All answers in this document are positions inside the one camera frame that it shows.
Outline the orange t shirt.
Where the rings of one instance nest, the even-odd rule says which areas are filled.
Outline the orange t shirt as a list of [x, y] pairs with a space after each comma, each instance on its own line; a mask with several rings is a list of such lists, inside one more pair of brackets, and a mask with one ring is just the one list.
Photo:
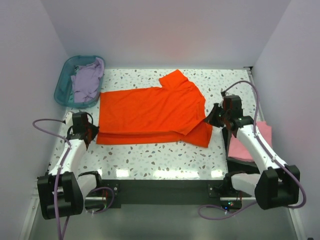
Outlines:
[[161, 77], [159, 83], [102, 93], [97, 144], [183, 141], [207, 148], [213, 128], [204, 122], [206, 100], [201, 91], [179, 70]]

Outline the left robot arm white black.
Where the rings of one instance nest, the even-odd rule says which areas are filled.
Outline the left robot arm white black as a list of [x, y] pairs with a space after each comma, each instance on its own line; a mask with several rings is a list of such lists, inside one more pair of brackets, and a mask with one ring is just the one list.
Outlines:
[[68, 217], [82, 213], [85, 197], [99, 196], [104, 190], [98, 171], [76, 174], [80, 160], [99, 133], [91, 114], [68, 112], [62, 120], [66, 136], [60, 136], [64, 148], [58, 162], [37, 179], [37, 189], [44, 219]]

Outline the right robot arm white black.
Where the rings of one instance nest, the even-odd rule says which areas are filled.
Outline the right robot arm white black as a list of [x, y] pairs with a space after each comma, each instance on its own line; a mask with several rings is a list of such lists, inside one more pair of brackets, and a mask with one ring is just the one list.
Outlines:
[[215, 103], [204, 122], [222, 128], [228, 138], [238, 139], [258, 169], [258, 173], [248, 173], [241, 168], [227, 173], [220, 192], [230, 197], [244, 192], [255, 197], [263, 210], [297, 206], [302, 191], [300, 170], [295, 165], [288, 165], [274, 152], [263, 138], [256, 120], [243, 114], [238, 95], [224, 96], [221, 103]]

